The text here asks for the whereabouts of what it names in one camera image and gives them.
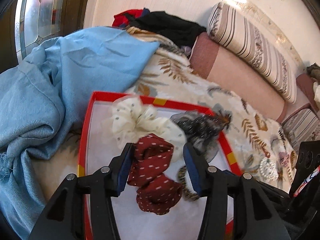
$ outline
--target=red polka dot scrunchie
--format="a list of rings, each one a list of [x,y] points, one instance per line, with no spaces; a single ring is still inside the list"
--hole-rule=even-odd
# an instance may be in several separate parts
[[[140,138],[135,147],[128,184],[139,187],[137,203],[142,211],[167,214],[182,196],[182,185],[163,174],[173,145],[152,133]]]

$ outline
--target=black sheer scrunchie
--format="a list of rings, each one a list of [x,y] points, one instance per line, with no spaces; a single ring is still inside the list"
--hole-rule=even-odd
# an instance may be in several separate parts
[[[218,152],[217,138],[224,127],[228,125],[218,116],[186,111],[174,114],[170,118],[186,134],[187,141],[192,143],[198,155],[204,155],[209,163]]]

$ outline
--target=leaf pattern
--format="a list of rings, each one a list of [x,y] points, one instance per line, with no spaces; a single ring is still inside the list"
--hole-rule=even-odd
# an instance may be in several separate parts
[[[283,168],[282,167],[278,167],[277,171],[278,171],[277,185],[278,185],[279,188],[281,188],[282,185],[283,185],[283,181],[284,181]]]
[[[193,74],[193,75],[195,75],[195,76],[199,76],[199,77],[200,77],[200,75],[198,74],[198,72],[197,72],[196,70],[194,70],[192,67],[191,67],[191,69],[192,69],[191,74]]]
[[[152,80],[153,78],[156,78],[158,76],[158,74],[153,73],[142,73],[140,78],[136,82],[135,91],[140,95],[155,97],[157,95],[157,92],[156,89],[152,86],[167,86],[167,84],[164,84],[156,80]]]
[[[245,110],[245,112],[247,114],[249,114],[249,111],[247,109],[247,101],[245,101],[243,98],[241,98],[241,103],[242,103],[242,106],[243,106],[243,109]]]
[[[224,94],[226,94],[228,96],[232,96],[232,93],[229,90],[226,90],[226,89],[221,88],[221,87],[209,87],[208,88],[208,94],[211,97],[212,97],[212,92],[220,92],[220,93],[224,93]]]
[[[247,160],[244,162],[244,167],[243,167],[243,173],[244,172],[248,172],[250,173],[252,176],[256,176],[259,172],[259,165],[255,165],[253,167],[251,167],[251,165],[254,163],[254,156],[253,154],[249,155],[249,157],[247,158]]]
[[[291,163],[291,168],[294,169],[297,163],[297,154],[294,150],[290,153],[290,163]]]
[[[223,113],[222,110],[219,110],[216,113],[217,117],[223,122],[223,126],[226,127],[226,129],[229,129],[229,125],[231,123],[232,115],[228,113]]]
[[[71,130],[64,139],[63,144],[61,144],[60,150],[70,151],[70,153],[73,152],[74,156],[76,156],[78,154],[81,132],[81,129],[72,126]]]
[[[293,182],[292,170],[290,169],[290,167],[286,167],[286,168],[287,168],[287,174],[288,174],[288,178],[290,180],[290,184],[292,184],[292,182]]]
[[[249,143],[251,143],[252,148],[262,151],[264,155],[269,158],[270,153],[266,150],[267,144],[260,139],[249,119],[242,121],[242,128],[246,138],[249,138]]]
[[[178,62],[177,60],[162,57],[159,60],[159,65],[162,66],[160,70],[164,70],[164,74],[169,73],[169,77],[172,76],[174,80],[177,79],[181,83],[186,84],[196,84],[183,73],[183,69],[180,66],[180,62]]]
[[[215,104],[214,107],[212,107],[211,109],[213,112],[215,112],[220,121],[223,122],[224,127],[226,128],[225,131],[228,130],[232,121],[232,112],[224,110],[220,104]]]
[[[284,149],[287,150],[286,147],[285,147],[285,136],[284,136],[284,133],[283,133],[282,126],[280,126],[280,128],[279,128],[278,134],[279,134],[279,136],[280,136],[280,138],[281,138],[281,140],[283,142]]]
[[[263,119],[261,119],[258,114],[256,114],[254,118],[256,120],[257,127],[259,130],[268,131],[267,123]]]

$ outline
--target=pile of clothes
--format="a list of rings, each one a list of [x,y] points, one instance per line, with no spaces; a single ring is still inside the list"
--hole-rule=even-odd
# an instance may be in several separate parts
[[[164,11],[128,10],[114,28],[44,41],[0,74],[0,210],[23,240],[45,206],[30,158],[50,159],[71,127],[82,126],[92,92],[126,91],[160,46],[120,29],[128,25],[171,39],[186,55],[206,31]]]
[[[320,108],[320,67],[314,63],[313,65],[307,67],[308,75],[313,78],[313,93],[314,93],[314,101],[318,108]]]
[[[190,57],[196,38],[206,28],[198,23],[183,20],[164,11],[150,12],[148,9],[128,10],[114,16],[114,27],[137,27],[160,34],[176,44]]]

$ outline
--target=blue gripper pad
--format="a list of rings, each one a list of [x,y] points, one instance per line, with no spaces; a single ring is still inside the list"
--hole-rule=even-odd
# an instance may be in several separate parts
[[[127,143],[121,155],[114,157],[110,162],[109,167],[112,171],[112,180],[118,196],[124,191],[127,183],[134,151],[134,145],[132,143]]]
[[[199,196],[203,196],[203,186],[206,184],[206,170],[209,165],[203,156],[196,154],[191,143],[186,143],[183,147],[183,158],[186,163],[188,174],[191,180],[193,190]]]

